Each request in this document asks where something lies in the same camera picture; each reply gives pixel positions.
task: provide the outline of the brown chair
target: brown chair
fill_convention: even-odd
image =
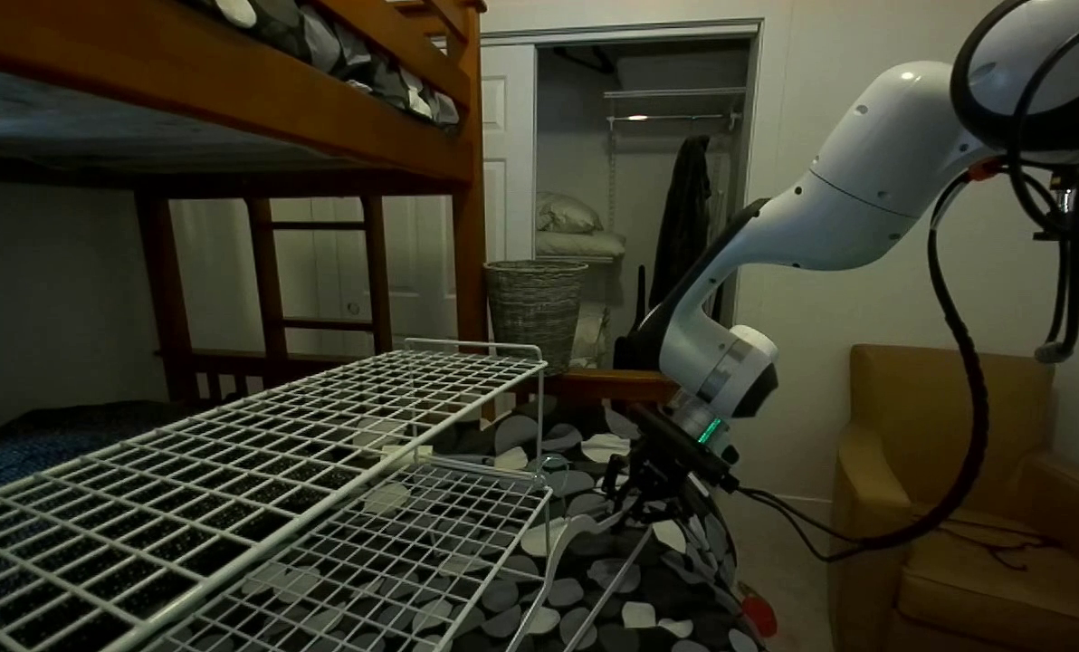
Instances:
[[[973,491],[942,531],[829,569],[836,652],[1079,652],[1079,472],[1047,453],[1055,368],[1012,354],[982,365],[991,426]],[[967,431],[956,351],[860,344],[835,525],[888,531],[924,513],[956,477]]]

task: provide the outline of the clothes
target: clothes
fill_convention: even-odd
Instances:
[[[709,232],[709,139],[690,139],[675,164],[675,184],[658,222],[656,277],[649,309],[658,306],[690,264],[705,251]]]

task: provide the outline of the metal wire rack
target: metal wire rack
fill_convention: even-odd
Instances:
[[[148,642],[541,368],[535,349],[393,351],[3,485],[0,647]]]
[[[551,490],[452,464],[411,466],[250,569],[154,647],[446,647]]]

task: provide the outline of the floor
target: floor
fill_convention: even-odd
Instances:
[[[822,502],[797,502],[812,513],[826,513]],[[829,586],[826,566],[804,551],[791,520],[750,499],[724,499],[724,518],[738,543],[738,576],[762,589],[775,617],[779,635],[769,652],[835,652],[829,638]]]

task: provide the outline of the white robotic arm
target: white robotic arm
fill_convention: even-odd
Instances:
[[[675,444],[691,456],[684,466],[727,464],[724,419],[759,412],[775,389],[775,344],[702,313],[719,285],[742,264],[868,264],[946,184],[1004,152],[1079,164],[1079,0],[1007,0],[956,66],[912,63],[876,75],[812,169],[750,207],[619,344],[619,365],[662,368],[682,384],[675,423],[697,442],[691,453]]]

